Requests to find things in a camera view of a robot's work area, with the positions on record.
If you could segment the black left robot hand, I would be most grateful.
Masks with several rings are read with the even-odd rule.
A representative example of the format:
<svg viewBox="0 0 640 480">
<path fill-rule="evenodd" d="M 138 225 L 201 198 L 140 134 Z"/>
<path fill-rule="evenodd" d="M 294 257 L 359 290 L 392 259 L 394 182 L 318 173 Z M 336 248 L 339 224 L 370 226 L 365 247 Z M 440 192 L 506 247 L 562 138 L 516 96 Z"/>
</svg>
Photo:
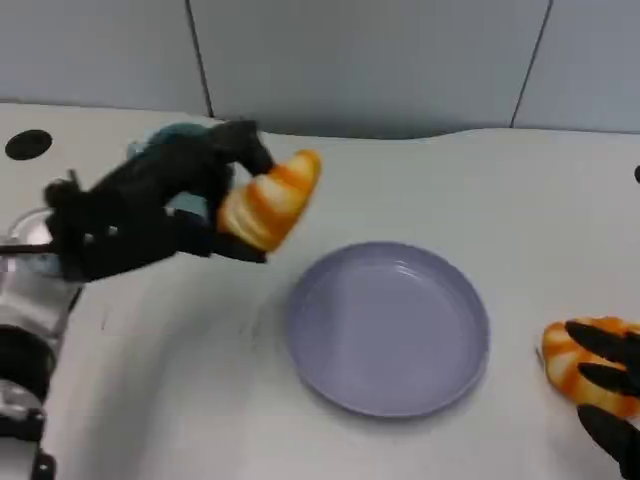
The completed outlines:
<svg viewBox="0 0 640 480">
<path fill-rule="evenodd" d="M 44 190 L 51 210 L 46 225 L 62 277 L 96 281 L 179 252 L 266 262 L 264 250 L 215 224 L 235 163 L 253 176 L 274 165 L 253 121 L 171 133 L 88 190 L 74 179 L 50 183 Z"/>
</svg>

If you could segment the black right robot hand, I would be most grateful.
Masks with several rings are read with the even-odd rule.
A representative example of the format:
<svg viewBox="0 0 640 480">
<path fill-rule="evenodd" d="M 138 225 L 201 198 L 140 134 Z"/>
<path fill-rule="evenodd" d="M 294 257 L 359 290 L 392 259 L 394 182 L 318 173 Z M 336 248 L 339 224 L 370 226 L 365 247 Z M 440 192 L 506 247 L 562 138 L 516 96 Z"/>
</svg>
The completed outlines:
<svg viewBox="0 0 640 480">
<path fill-rule="evenodd" d="M 587 351 L 618 363 L 622 369 L 595 363 L 581 363 L 579 373 L 591 383 L 616 394 L 639 397 L 639 335 L 609 333 L 598 327 L 569 321 L 568 335 Z M 639 430 L 629 421 L 593 404 L 577 407 L 582 427 L 591 439 L 613 458 L 624 479 L 639 477 Z"/>
</svg>

